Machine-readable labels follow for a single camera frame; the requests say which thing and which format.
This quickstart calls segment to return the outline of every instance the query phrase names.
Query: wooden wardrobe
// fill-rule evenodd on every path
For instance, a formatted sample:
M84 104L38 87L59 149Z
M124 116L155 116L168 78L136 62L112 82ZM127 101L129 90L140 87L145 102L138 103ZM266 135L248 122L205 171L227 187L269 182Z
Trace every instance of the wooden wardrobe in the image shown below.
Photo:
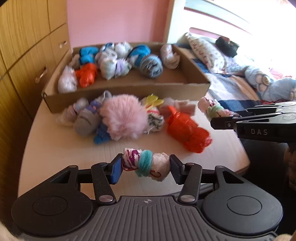
M69 48L66 0L7 0L0 7L0 221L6 224L41 91Z

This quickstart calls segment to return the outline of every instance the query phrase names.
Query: ribbed gray panel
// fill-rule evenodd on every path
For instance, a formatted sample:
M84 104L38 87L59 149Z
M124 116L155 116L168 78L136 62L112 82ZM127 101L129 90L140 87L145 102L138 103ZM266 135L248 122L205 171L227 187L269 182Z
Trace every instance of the ribbed gray panel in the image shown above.
M171 196L122 197L100 207L81 229L56 238L21 235L31 241L272 241L269 234L240 239L221 234L209 226L195 207L176 203Z

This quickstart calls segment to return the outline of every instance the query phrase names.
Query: silver screw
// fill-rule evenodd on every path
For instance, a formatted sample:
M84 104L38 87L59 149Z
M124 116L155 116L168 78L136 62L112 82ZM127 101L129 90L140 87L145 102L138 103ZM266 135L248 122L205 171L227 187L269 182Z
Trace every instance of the silver screw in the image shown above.
M113 201L113 197L111 195L102 195L99 197L101 202L111 202Z
M193 197L192 195L182 195L181 200L183 202L193 202L195 200L195 197Z

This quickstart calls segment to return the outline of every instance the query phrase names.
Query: pink wall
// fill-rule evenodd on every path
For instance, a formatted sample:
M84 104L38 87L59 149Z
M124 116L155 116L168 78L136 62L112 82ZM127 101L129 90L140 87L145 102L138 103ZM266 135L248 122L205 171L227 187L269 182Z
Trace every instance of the pink wall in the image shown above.
M67 0L71 47L162 41L169 0Z

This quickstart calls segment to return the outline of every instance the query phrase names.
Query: fluffy pink ball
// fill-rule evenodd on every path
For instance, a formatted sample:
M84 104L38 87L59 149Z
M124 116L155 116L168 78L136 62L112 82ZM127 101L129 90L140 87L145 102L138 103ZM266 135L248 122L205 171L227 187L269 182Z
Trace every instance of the fluffy pink ball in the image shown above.
M105 100L100 115L113 140L121 137L137 139L148 126L145 107L133 95L117 95Z

